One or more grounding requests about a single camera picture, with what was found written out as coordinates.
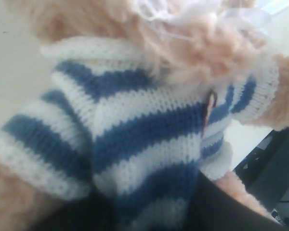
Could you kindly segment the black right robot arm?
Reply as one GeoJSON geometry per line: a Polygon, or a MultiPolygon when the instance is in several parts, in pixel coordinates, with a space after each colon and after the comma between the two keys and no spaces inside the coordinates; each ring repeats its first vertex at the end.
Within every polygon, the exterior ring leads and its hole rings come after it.
{"type": "Polygon", "coordinates": [[[289,128],[269,132],[234,172],[269,215],[289,227],[289,128]]]}

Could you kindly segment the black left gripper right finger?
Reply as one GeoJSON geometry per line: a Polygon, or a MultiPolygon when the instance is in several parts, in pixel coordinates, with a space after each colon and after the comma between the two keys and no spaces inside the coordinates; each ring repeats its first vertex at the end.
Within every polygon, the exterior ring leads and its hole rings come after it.
{"type": "Polygon", "coordinates": [[[257,214],[199,173],[184,231],[285,231],[287,227],[257,214]]]}

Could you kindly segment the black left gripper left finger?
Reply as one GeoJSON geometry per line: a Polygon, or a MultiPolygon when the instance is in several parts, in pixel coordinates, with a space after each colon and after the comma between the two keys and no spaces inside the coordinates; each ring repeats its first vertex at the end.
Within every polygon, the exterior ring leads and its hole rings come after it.
{"type": "Polygon", "coordinates": [[[113,198],[94,188],[82,199],[63,205],[28,231],[123,231],[125,224],[115,210],[113,198]]]}

